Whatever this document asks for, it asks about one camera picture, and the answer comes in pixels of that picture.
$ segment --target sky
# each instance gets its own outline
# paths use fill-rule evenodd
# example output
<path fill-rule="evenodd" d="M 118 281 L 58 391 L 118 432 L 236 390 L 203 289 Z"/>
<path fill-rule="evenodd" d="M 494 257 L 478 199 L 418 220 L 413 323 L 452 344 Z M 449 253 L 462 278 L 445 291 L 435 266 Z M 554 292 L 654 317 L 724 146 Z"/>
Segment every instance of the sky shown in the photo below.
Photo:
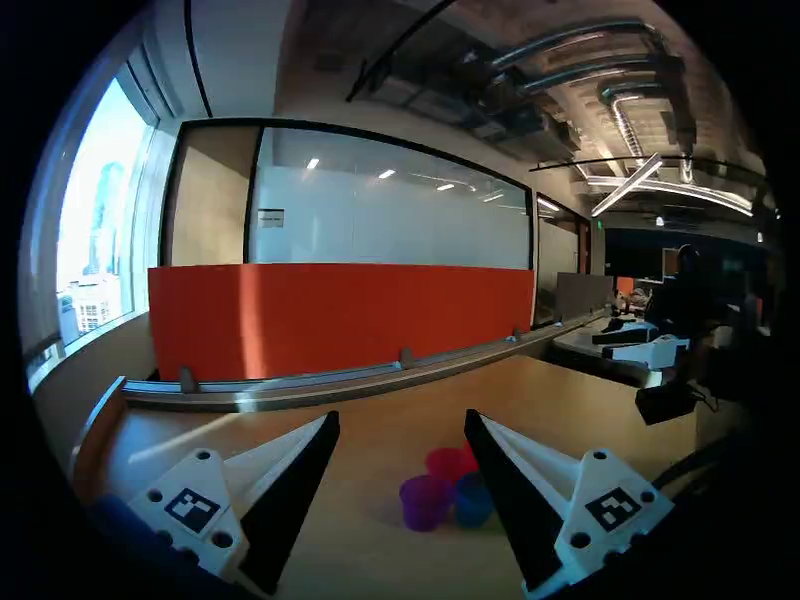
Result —
<path fill-rule="evenodd" d="M 125 169 L 122 187 L 129 189 L 131 172 L 148 129 L 114 79 L 83 134 L 67 183 L 58 244 L 59 291 L 77 279 L 89 261 L 89 233 L 101 169 L 111 162 L 121 164 Z M 127 198 L 127 194 L 121 195 L 114 207 L 118 230 Z"/>

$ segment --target sign on wall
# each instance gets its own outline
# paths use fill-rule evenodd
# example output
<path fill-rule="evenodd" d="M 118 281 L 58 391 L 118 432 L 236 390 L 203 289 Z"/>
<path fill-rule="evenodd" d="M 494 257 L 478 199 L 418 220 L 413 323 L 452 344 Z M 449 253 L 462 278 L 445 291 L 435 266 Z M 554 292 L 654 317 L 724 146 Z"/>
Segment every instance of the sign on wall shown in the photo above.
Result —
<path fill-rule="evenodd" d="M 261 227 L 261 228 L 283 227 L 283 209 L 282 208 L 259 208 L 258 209 L 258 226 Z"/>

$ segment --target orange partition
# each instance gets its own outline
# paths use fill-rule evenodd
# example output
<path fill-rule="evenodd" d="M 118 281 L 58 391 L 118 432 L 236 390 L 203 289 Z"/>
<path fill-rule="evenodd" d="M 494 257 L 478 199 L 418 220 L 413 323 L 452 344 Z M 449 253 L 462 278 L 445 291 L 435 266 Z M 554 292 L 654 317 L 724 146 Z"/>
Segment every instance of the orange partition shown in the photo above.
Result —
<path fill-rule="evenodd" d="M 617 277 L 617 291 L 623 296 L 633 293 L 633 277 Z"/>
<path fill-rule="evenodd" d="M 533 271 L 375 264 L 150 269 L 161 378 L 261 379 L 365 367 L 527 331 Z"/>

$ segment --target desk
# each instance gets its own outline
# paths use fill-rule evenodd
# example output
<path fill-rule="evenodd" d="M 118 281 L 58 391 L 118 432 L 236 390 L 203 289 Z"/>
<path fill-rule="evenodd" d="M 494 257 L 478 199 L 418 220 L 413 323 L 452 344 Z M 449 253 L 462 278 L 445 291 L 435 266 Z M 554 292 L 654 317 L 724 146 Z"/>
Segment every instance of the desk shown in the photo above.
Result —
<path fill-rule="evenodd" d="M 602 357 L 603 346 L 592 343 L 592 336 L 603 332 L 608 327 L 611 319 L 603 317 L 592 321 L 579 329 L 565 333 L 553 339 L 552 345 L 563 354 L 580 355 L 589 357 L 590 361 L 582 361 L 587 365 L 597 368 L 598 372 L 606 371 L 610 375 L 621 375 L 625 380 L 636 383 L 638 387 L 652 387 L 661 384 L 661 372 L 651 371 L 645 365 L 629 361 L 611 360 Z M 556 362 L 561 362 L 558 355 L 552 357 Z M 578 365 L 565 364 L 580 368 Z"/>
<path fill-rule="evenodd" d="M 387 394 L 247 414 L 130 410 L 112 435 L 99 476 L 124 500 L 191 449 L 223 458 L 336 409 L 341 436 L 276 598 L 522 597 L 522 576 L 493 516 L 482 529 L 452 518 L 427 534 L 404 528 L 400 484 L 424 472 L 426 454 L 464 443 L 476 408 L 574 457 L 605 446 L 653 478 L 695 447 L 695 415 L 646 427 L 635 388 L 525 356 Z"/>

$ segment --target blue cup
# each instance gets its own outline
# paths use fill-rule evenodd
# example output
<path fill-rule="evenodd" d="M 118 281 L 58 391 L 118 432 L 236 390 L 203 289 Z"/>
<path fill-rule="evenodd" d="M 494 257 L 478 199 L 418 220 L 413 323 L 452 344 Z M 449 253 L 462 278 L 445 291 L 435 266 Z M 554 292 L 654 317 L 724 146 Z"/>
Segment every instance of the blue cup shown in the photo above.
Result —
<path fill-rule="evenodd" d="M 494 510 L 492 497 L 480 473 L 469 473 L 456 484 L 456 521 L 462 527 L 480 527 Z"/>

